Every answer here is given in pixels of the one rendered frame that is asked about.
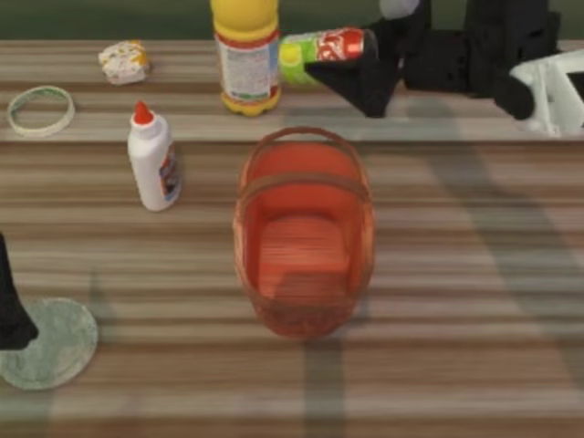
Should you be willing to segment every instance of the ring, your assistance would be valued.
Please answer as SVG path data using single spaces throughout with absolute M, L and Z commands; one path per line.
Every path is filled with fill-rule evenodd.
M 59 99 L 63 99 L 67 102 L 68 107 L 63 117 L 52 125 L 43 128 L 24 128 L 16 123 L 16 114 L 21 110 L 21 108 L 28 103 L 30 100 L 42 97 L 51 96 Z M 36 87 L 29 89 L 24 93 L 16 96 L 8 105 L 8 123 L 12 129 L 22 135 L 23 137 L 48 137 L 49 135 L 56 134 L 57 132 L 65 129 L 69 123 L 73 120 L 75 115 L 75 104 L 73 99 L 64 89 L 51 86 Z

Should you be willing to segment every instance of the wooden table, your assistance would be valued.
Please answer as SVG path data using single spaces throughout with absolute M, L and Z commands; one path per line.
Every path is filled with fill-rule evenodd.
M 68 386 L 0 383 L 2 438 L 584 436 L 578 141 L 525 141 L 488 102 L 402 91 L 387 120 L 322 90 L 288 90 L 275 113 L 248 120 L 218 103 L 209 43 L 149 43 L 151 80 L 121 89 L 100 75 L 106 44 L 0 47 L 3 105 L 44 83 L 78 103 L 73 125 L 45 141 L 0 121 L 16 284 L 23 300 L 88 305 L 102 330 Z M 141 208 L 126 155 L 136 99 L 179 140 L 186 186 L 161 214 Z M 355 141 L 368 166 L 377 267 L 354 321 L 302 344 L 256 321 L 230 225 L 251 141 L 309 122 Z

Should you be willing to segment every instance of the green and red can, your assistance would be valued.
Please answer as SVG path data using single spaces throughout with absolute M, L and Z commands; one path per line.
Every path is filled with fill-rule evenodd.
M 317 84 L 304 71 L 305 64 L 359 59 L 371 48 L 377 50 L 375 35 L 357 27 L 287 36 L 280 43 L 280 72 L 290 84 Z

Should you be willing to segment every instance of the basket handle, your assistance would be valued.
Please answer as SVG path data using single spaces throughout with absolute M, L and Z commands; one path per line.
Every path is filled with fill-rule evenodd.
M 264 190 L 297 183 L 326 184 L 351 192 L 365 203 L 371 202 L 369 190 L 360 182 L 350 178 L 321 172 L 283 172 L 251 181 L 239 195 L 239 211 L 243 212 L 249 203 Z
M 273 143 L 281 139 L 282 137 L 286 137 L 287 135 L 293 134 L 313 134 L 318 135 L 320 137 L 324 137 L 330 141 L 333 141 L 334 145 L 337 146 L 338 149 L 347 153 L 350 158 L 357 164 L 361 173 L 363 172 L 363 166 L 361 164 L 360 156 L 357 154 L 357 151 L 353 146 L 350 145 L 348 141 L 340 137 L 339 135 L 330 132 L 329 130 L 323 130 L 322 128 L 314 128 L 309 126 L 297 126 L 295 128 L 284 128 L 282 130 L 277 130 L 269 135 L 266 135 L 260 142 L 255 146 L 254 150 L 251 152 L 249 159 L 247 162 L 253 162 L 257 156 L 263 152 L 269 146 L 273 146 Z

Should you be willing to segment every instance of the dark green background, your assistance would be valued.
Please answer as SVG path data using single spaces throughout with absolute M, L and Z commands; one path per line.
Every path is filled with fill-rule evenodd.
M 434 24 L 459 27 L 465 0 L 434 0 Z M 551 0 L 562 38 L 584 38 L 583 0 Z M 378 0 L 280 0 L 285 33 L 364 25 Z M 0 0 L 0 39 L 211 38 L 208 0 Z

